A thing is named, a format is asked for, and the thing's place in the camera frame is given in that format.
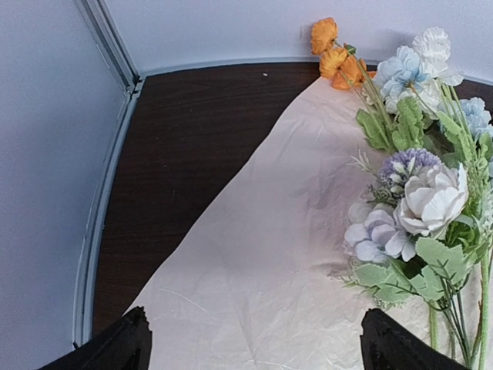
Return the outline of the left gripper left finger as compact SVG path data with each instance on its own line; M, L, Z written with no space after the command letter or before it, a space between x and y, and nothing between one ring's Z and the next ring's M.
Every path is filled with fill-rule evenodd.
M99 335L40 370L147 370L153 333L143 307L134 307Z

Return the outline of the white flower stem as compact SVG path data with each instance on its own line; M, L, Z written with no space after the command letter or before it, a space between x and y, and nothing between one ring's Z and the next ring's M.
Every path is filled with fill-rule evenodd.
M444 29L430 27L422 34L416 35L412 49L420 56L424 72L432 79L438 79L448 86L458 86L463 82L463 75L448 65L451 41Z

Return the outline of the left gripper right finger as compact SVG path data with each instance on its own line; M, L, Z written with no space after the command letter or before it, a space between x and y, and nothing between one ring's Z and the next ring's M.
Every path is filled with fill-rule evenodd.
M378 308L361 322L361 354L365 370L466 370L435 351Z

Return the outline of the pink wrapping paper sheet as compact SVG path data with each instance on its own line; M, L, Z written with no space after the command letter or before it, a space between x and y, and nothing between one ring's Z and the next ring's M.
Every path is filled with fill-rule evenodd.
M387 159L352 91L303 66L150 76L110 187L94 335L143 307L151 369L360 369L382 310L430 341L418 297L350 286L344 235Z

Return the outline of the blue hydrangea flower stem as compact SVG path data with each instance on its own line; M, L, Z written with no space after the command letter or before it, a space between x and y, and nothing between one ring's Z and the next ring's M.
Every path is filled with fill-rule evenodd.
M457 86L432 79L424 72L423 62L412 47L398 48L395 56L381 62L375 72L374 84L390 117L391 137L396 146L393 153L384 151L387 159L409 149L427 150L448 165L483 157L488 163L492 187L491 115L482 99L460 99ZM368 188L369 200L373 197L371 189L377 186L377 171ZM466 367L461 353L451 350L449 330L448 337L451 357Z

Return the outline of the orange flower stem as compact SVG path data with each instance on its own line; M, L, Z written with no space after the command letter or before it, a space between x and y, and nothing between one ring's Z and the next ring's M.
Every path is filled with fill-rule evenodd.
M333 18L323 18L312 26L311 52L319 57L320 76L329 80L334 89L352 91L361 99L364 106L357 111L356 121L366 140L376 150L393 153L396 146L391 137L391 120L374 84L377 73L356 56L353 46L341 45L338 36L338 25Z

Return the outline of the green leafy flower bunch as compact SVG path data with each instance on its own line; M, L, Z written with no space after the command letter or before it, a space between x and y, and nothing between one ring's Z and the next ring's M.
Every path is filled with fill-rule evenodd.
M432 345L438 319L464 365L484 369L489 353L492 187L485 158L448 165L424 149L386 159L372 199L350 207L346 283L382 307L420 298Z

